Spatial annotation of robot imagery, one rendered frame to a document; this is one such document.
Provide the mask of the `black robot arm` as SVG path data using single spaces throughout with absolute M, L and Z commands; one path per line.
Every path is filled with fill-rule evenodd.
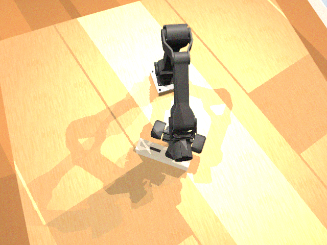
M 157 83 L 158 86 L 174 84 L 174 104 L 169 117 L 170 140 L 165 156 L 175 162 L 189 161 L 193 159 L 190 139 L 195 139 L 197 133 L 197 119 L 189 103 L 192 30 L 187 23 L 164 25 L 161 41 L 164 56 L 154 62 Z M 187 52 L 180 52 L 188 43 Z

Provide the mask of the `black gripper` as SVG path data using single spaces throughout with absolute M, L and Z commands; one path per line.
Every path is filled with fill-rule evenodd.
M 161 140 L 161 136 L 163 134 L 162 137 L 162 141 L 169 143 L 170 140 L 170 135 L 169 135 L 169 126 L 167 126 L 167 128 L 165 129 L 166 126 L 166 122 L 157 120 L 154 123 L 154 126 L 152 128 L 151 131 L 151 137 Z M 165 130 L 164 130 L 165 129 Z M 200 134 L 195 135 L 195 139 L 190 139 L 191 144 L 192 144 L 192 152 L 195 153 L 202 153 L 205 141 L 206 141 L 206 137 Z

